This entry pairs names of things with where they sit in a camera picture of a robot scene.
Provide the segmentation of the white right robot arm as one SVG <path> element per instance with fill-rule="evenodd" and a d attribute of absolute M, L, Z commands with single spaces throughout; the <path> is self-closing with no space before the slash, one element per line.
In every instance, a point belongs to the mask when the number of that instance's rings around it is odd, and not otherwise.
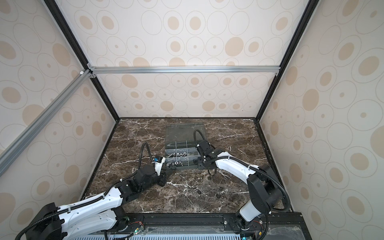
<path fill-rule="evenodd" d="M 244 223 L 268 215 L 282 199 L 290 201 L 287 191 L 268 165 L 246 163 L 228 152 L 214 148 L 206 140 L 196 142 L 196 149 L 203 167 L 224 170 L 247 185 L 250 200 L 238 211 L 238 218 Z"/>

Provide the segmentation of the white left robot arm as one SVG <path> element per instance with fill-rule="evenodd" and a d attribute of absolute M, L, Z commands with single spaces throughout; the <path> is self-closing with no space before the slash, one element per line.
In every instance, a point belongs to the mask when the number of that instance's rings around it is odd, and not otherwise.
<path fill-rule="evenodd" d="M 73 240 L 113 229 L 124 218 L 123 205 L 138 199 L 152 186 L 163 187 L 166 182 L 166 172 L 162 168 L 144 165 L 101 194 L 69 205 L 45 205 L 16 239 L 25 236 L 28 240 Z"/>

